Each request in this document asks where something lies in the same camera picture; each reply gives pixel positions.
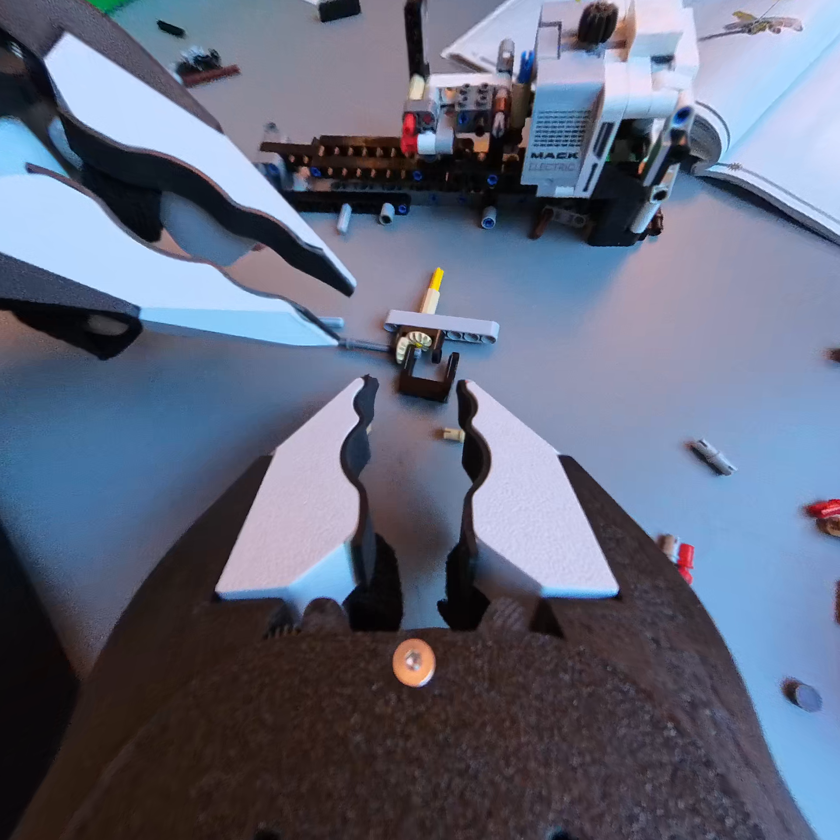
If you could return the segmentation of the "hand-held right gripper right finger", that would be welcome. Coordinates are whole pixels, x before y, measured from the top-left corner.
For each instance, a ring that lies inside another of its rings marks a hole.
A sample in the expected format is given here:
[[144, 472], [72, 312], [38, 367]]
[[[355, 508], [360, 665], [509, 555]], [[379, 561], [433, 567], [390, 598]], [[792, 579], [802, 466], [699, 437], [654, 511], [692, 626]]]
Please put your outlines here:
[[490, 601], [618, 595], [560, 453], [474, 381], [459, 381], [457, 397], [468, 587]]

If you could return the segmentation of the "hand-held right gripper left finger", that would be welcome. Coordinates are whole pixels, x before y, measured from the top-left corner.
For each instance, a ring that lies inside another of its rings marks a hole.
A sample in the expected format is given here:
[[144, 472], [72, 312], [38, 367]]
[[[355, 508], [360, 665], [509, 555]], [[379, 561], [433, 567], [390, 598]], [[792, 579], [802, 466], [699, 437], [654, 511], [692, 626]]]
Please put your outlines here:
[[215, 585], [224, 600], [280, 598], [295, 616], [371, 582], [375, 534], [361, 472], [379, 383], [352, 380], [274, 451]]

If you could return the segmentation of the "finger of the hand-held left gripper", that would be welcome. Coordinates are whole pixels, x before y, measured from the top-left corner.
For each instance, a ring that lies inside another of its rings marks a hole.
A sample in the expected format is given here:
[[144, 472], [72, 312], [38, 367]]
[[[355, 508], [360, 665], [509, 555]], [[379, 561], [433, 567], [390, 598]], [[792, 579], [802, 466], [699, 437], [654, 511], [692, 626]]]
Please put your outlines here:
[[283, 297], [147, 244], [2, 117], [1, 309], [79, 349], [126, 349], [144, 329], [294, 347], [339, 336]]
[[346, 266], [225, 134], [72, 34], [59, 37], [44, 65], [70, 147], [84, 162], [122, 182], [176, 194], [227, 234], [354, 294]]

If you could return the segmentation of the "black lego bracket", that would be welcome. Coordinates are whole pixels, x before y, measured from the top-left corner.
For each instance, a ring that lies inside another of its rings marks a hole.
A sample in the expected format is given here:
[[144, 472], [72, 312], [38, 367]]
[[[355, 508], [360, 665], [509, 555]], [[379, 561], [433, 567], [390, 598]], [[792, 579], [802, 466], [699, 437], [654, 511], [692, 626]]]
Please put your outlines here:
[[418, 397], [435, 403], [446, 403], [455, 382], [459, 353], [453, 352], [449, 355], [443, 380], [415, 376], [415, 363], [421, 356], [422, 352], [418, 348], [406, 352], [397, 378], [397, 390], [405, 396]]

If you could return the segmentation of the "grey beam lego subassembly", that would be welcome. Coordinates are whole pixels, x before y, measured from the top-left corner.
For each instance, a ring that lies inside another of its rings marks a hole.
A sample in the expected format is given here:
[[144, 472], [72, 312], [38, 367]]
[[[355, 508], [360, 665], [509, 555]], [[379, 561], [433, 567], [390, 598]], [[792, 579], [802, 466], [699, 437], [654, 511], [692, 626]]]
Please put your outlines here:
[[392, 309], [388, 311], [383, 329], [391, 336], [389, 343], [341, 339], [339, 347], [343, 350], [366, 350], [388, 354], [396, 364], [403, 365], [410, 356], [424, 353], [430, 354], [433, 364], [439, 363], [446, 341], [470, 344], [495, 343], [500, 330], [497, 322], [437, 312], [444, 274], [442, 268], [435, 269], [419, 310]]

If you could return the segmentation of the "dark brown lego axle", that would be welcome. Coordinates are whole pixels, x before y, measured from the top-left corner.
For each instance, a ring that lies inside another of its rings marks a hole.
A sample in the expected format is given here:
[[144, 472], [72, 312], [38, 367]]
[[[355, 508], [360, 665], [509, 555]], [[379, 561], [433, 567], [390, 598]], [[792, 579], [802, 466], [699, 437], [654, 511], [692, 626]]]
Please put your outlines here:
[[237, 77], [241, 74], [238, 65], [199, 68], [181, 63], [175, 74], [186, 88], [196, 88], [222, 79]]

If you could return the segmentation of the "pile of small dark lego pieces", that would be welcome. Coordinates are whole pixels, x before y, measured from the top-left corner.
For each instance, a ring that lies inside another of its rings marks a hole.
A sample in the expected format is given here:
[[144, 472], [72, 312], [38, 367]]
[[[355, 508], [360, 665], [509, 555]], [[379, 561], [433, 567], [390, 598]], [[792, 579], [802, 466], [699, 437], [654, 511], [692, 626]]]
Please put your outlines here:
[[179, 59], [173, 66], [176, 75], [182, 77], [198, 72], [221, 69], [223, 66], [216, 49], [205, 49], [201, 46], [191, 46], [181, 52]]

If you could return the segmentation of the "grey lego pin connector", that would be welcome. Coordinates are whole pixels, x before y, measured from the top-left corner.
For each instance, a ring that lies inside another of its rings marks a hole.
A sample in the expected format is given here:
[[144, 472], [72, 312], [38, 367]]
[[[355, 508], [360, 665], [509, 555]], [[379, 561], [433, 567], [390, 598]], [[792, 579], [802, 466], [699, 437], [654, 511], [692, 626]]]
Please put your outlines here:
[[733, 476], [738, 471], [719, 448], [703, 437], [690, 440], [688, 449], [719, 476]]

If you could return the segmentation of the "partly built lego truck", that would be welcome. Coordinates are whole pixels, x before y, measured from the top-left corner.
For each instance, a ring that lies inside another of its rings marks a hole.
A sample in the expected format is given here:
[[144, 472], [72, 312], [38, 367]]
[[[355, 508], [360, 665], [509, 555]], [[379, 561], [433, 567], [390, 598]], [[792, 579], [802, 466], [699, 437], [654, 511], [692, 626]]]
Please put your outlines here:
[[266, 170], [305, 212], [344, 205], [381, 224], [414, 203], [532, 205], [597, 247], [662, 231], [660, 207], [690, 157], [697, 32], [683, 2], [545, 2], [532, 47], [498, 41], [483, 72], [432, 73], [425, 2], [405, 2], [409, 85], [395, 137], [270, 141]]

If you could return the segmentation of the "open instruction booklet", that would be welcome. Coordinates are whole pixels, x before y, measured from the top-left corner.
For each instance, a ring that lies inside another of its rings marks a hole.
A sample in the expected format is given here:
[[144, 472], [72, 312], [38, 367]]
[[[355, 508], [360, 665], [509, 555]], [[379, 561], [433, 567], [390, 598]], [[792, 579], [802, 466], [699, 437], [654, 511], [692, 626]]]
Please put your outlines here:
[[[488, 70], [532, 47], [545, 2], [504, 2], [442, 52]], [[838, 2], [683, 2], [699, 65], [694, 174], [755, 193], [838, 243]]]

